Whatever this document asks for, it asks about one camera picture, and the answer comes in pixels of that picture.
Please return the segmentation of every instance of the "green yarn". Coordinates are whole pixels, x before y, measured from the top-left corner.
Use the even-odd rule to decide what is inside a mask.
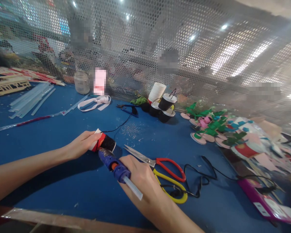
[[[145,97],[140,97],[136,100],[132,100],[130,103],[134,104],[134,105],[141,105],[141,104],[144,104],[146,102],[148,102],[148,100]]]

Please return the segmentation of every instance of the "red scissor handle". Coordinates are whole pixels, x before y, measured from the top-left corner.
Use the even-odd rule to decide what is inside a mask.
[[[169,170],[164,164],[162,164],[161,162],[170,162],[173,165],[175,165],[177,167],[177,169],[181,172],[182,178],[178,177],[176,174],[174,174],[171,170]],[[173,160],[168,159],[168,158],[157,158],[156,159],[156,164],[160,165],[166,172],[168,172],[173,178],[175,178],[176,180],[179,180],[180,182],[185,182],[186,177],[184,174],[184,171],[182,170],[182,168]]]

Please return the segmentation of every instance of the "glass jar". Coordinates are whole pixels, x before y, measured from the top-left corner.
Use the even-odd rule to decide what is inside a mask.
[[[84,72],[75,72],[74,74],[75,90],[80,94],[90,92],[90,83],[87,74]]]

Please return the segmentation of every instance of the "yellow scissor handle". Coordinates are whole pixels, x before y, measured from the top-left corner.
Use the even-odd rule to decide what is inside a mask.
[[[181,188],[183,191],[186,191],[185,188],[184,188],[184,186],[183,186],[182,184],[180,184],[178,181],[175,181],[175,180],[169,178],[168,176],[165,176],[164,174],[159,173],[156,169],[153,170],[153,173],[154,173],[155,177],[157,178],[159,184],[161,184],[161,183],[160,183],[158,177],[161,177],[161,178],[163,178],[163,179],[165,179],[165,180],[167,180],[167,181],[169,181],[169,182],[175,184],[176,186],[178,186],[179,188]],[[188,194],[187,194],[187,193],[184,193],[183,196],[182,196],[180,199],[176,199],[176,198],[170,196],[169,193],[167,193],[166,190],[165,190],[164,188],[162,188],[162,190],[163,190],[163,191],[164,191],[164,192],[165,192],[165,193],[166,193],[166,194],[167,194],[167,195],[168,195],[168,196],[169,196],[169,197],[170,197],[170,198],[171,198],[175,203],[177,203],[177,204],[183,204],[183,203],[185,203],[185,202],[187,201],[187,199],[188,199]]]

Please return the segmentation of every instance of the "glue gun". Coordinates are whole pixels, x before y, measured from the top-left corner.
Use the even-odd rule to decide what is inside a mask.
[[[111,151],[100,147],[98,149],[98,156],[109,171],[113,172],[113,175],[118,182],[125,183],[125,176],[130,178],[131,173],[128,168],[121,161],[116,159]]]
[[[131,172],[128,168],[116,157],[114,154],[100,147],[98,149],[98,156],[104,165],[108,168],[109,171],[113,172],[113,176],[120,183],[125,183],[129,186],[129,188],[133,191],[133,193],[139,198],[141,201],[143,194],[139,191],[139,189],[134,185],[134,183],[129,179],[131,176]]]

